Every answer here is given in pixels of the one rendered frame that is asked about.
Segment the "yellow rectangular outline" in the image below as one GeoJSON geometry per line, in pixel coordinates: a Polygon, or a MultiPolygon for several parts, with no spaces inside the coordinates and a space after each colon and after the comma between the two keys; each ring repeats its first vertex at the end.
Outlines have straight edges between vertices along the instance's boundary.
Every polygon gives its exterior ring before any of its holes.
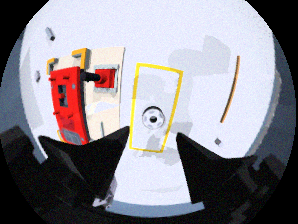
{"type": "Polygon", "coordinates": [[[182,83],[182,75],[184,75],[184,71],[182,71],[182,69],[169,68],[169,67],[161,67],[161,65],[153,65],[153,64],[146,64],[146,63],[137,63],[137,69],[136,69],[136,72],[134,72],[132,116],[130,116],[130,132],[129,132],[129,143],[130,143],[130,147],[129,147],[129,149],[133,149],[133,151],[142,151],[142,152],[161,152],[161,153],[164,152],[166,140],[168,140],[168,136],[169,136],[170,127],[172,127],[172,121],[174,119],[174,113],[176,113],[177,99],[178,99],[178,95],[180,95],[180,91],[181,91],[180,85],[182,83]],[[140,69],[141,65],[142,65],[142,67],[165,69],[165,71],[172,71],[172,72],[178,72],[178,73],[180,73],[180,79],[178,79],[177,92],[176,92],[176,95],[174,95],[174,96],[176,96],[176,100],[174,100],[172,116],[170,116],[170,120],[169,120],[169,124],[168,124],[168,129],[166,129],[165,140],[164,140],[164,144],[162,144],[161,151],[149,151],[149,149],[132,148],[134,107],[136,107],[136,93],[137,93],[138,69],[140,69]]]}

